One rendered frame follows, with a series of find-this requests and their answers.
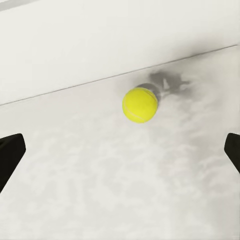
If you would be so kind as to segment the tennis ball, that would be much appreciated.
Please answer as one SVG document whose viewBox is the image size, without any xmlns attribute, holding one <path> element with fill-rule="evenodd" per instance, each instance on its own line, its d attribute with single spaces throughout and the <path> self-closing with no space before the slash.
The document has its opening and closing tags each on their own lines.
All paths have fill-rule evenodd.
<svg viewBox="0 0 240 240">
<path fill-rule="evenodd" d="M 136 123 L 146 123 L 157 113 L 159 102 L 156 95 L 145 87 L 135 87 L 122 100 L 125 115 Z"/>
</svg>

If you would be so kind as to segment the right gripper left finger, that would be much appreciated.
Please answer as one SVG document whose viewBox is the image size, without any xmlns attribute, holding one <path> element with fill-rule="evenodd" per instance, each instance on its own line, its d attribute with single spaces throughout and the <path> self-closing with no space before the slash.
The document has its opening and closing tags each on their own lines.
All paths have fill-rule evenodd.
<svg viewBox="0 0 240 240">
<path fill-rule="evenodd" d="M 0 138 L 0 193 L 26 152 L 22 133 Z"/>
</svg>

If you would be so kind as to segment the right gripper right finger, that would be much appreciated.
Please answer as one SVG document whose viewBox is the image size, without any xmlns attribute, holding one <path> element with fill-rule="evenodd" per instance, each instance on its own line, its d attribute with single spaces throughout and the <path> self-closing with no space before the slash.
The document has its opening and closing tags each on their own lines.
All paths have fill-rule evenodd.
<svg viewBox="0 0 240 240">
<path fill-rule="evenodd" d="M 240 173 L 240 135 L 228 133 L 224 151 Z"/>
</svg>

